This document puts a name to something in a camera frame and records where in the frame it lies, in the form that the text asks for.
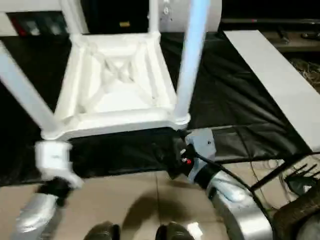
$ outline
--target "black cable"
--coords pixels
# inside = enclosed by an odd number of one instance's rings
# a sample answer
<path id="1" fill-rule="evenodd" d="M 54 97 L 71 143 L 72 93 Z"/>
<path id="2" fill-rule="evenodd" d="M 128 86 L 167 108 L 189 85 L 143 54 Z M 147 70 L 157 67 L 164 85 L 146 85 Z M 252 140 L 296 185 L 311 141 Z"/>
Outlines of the black cable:
<path id="1" fill-rule="evenodd" d="M 254 170 L 254 166 L 252 165 L 252 162 L 250 162 L 250 168 L 251 168 L 251 170 L 252 170 L 252 173 L 253 173 L 255 179 L 256 179 L 257 181 L 259 181 L 259 178 L 258 178 L 258 176 L 257 176 L 257 174 L 256 174 L 256 171 Z M 267 198 L 266 198 L 264 192 L 262 191 L 262 189 L 260 188 L 259 190 L 260 190 L 260 192 L 261 192 L 262 197 L 263 197 L 264 200 L 265 200 L 265 203 L 267 203 L 267 204 L 269 205 L 269 207 L 271 207 L 272 209 L 274 209 L 274 210 L 279 210 L 278 208 L 276 208 L 276 207 L 272 206 L 270 203 L 268 203 Z"/>
<path id="2" fill-rule="evenodd" d="M 201 159 L 202 161 L 206 162 L 207 164 L 210 164 L 210 165 L 214 166 L 215 168 L 219 169 L 220 171 L 223 171 L 226 174 L 230 175 L 231 177 L 233 177 L 235 180 L 237 180 L 240 184 L 242 184 L 247 190 L 249 190 L 252 193 L 252 191 L 250 190 L 250 186 L 248 184 L 246 184 L 240 177 L 235 175 L 230 170 L 226 169 L 224 166 L 222 166 L 219 163 L 216 163 L 214 161 L 211 161 L 210 159 L 205 158 L 204 156 L 201 156 L 198 153 L 196 153 L 196 158 Z"/>

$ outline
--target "black shoe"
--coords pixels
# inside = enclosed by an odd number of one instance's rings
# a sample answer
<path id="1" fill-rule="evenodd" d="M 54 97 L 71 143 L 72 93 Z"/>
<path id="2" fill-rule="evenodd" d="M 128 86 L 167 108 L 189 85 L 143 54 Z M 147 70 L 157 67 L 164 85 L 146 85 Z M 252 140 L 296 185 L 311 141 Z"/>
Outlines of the black shoe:
<path id="1" fill-rule="evenodd" d="M 161 225 L 156 231 L 155 240 L 195 240 L 185 227 L 171 222 Z"/>
<path id="2" fill-rule="evenodd" d="M 120 240 L 120 227 L 106 221 L 95 225 L 85 236 L 84 240 Z"/>

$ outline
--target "metal bracket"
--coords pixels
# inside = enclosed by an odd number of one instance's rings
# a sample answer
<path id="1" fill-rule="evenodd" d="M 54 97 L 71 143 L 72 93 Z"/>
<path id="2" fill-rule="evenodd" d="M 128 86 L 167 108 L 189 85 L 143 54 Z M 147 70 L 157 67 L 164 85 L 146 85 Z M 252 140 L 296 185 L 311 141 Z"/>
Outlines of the metal bracket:
<path id="1" fill-rule="evenodd" d="M 192 144 L 195 151 L 205 158 L 214 160 L 216 154 L 216 146 L 212 130 L 210 128 L 202 128 L 193 130 L 185 138 L 187 145 Z M 206 162 L 199 158 L 194 159 L 194 165 L 188 175 L 188 180 L 191 183 L 195 182 L 195 178 L 200 170 L 207 165 Z"/>
<path id="2" fill-rule="evenodd" d="M 160 29 L 163 32 L 168 31 L 169 24 L 172 21 L 172 8 L 170 4 L 170 0 L 163 0 L 163 2 L 160 2 Z"/>
<path id="3" fill-rule="evenodd" d="M 74 173 L 69 160 L 71 145 L 62 141 L 40 141 L 35 145 L 35 163 L 45 181 L 62 178 L 74 189 L 81 188 L 84 181 Z"/>

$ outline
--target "white plastic frame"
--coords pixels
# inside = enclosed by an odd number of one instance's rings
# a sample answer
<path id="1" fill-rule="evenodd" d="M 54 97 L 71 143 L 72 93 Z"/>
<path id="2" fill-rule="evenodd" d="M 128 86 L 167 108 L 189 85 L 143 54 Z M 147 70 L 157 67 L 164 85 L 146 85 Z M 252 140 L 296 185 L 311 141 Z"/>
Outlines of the white plastic frame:
<path id="1" fill-rule="evenodd" d="M 54 114 L 11 56 L 5 50 L 0 51 L 1 81 L 39 125 L 44 139 L 67 140 L 76 137 L 161 127 L 171 127 L 178 130 L 188 125 L 190 121 L 189 106 L 203 49 L 210 0 L 193 0 L 190 6 L 190 17 L 184 41 L 177 95 L 175 95 L 172 87 L 170 75 L 160 49 L 158 2 L 150 0 L 149 6 L 149 33 L 147 34 L 123 34 L 117 36 L 78 35 L 72 37 L 73 46 Z M 83 71 L 83 66 L 87 64 L 83 65 L 81 61 L 87 61 L 88 58 L 86 56 L 93 55 L 92 50 L 95 47 L 91 45 L 92 42 L 97 43 L 100 41 L 103 43 L 104 40 L 108 40 L 114 41 L 116 44 L 118 41 L 127 41 L 128 39 L 130 43 L 142 41 L 146 45 L 147 56 L 150 57 L 151 67 L 153 66 L 153 76 L 161 76 L 162 78 L 162 80 L 154 81 L 154 84 L 157 85 L 156 92 L 163 94 L 161 96 L 162 104 L 155 104 L 147 110 L 139 108 L 107 113 L 99 112 L 99 114 L 87 114 L 87 112 L 82 114 L 78 103 L 84 100 L 83 96 L 85 95 L 79 92 L 83 91 L 79 88 L 80 76 L 85 75 L 88 71 Z M 100 50 L 100 47 L 98 47 L 95 52 L 98 55 L 98 59 Z"/>

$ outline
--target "black tablecloth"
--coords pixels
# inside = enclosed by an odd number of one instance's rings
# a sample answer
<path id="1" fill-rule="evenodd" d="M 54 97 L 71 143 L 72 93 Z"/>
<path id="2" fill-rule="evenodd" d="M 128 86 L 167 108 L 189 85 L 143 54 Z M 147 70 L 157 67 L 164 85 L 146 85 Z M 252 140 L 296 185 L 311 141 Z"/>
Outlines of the black tablecloth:
<path id="1" fill-rule="evenodd" d="M 68 38 L 0 40 L 54 111 L 71 49 Z M 181 33 L 162 35 L 161 48 L 175 87 L 182 47 Z M 0 100 L 0 185 L 37 182 L 34 143 L 40 130 L 3 85 Z M 190 130 L 212 129 L 218 161 L 289 159 L 311 153 L 223 33 L 207 35 L 190 114 Z M 161 128 L 72 139 L 73 168 L 84 178 L 163 170 L 164 163 L 175 159 L 175 135 Z"/>

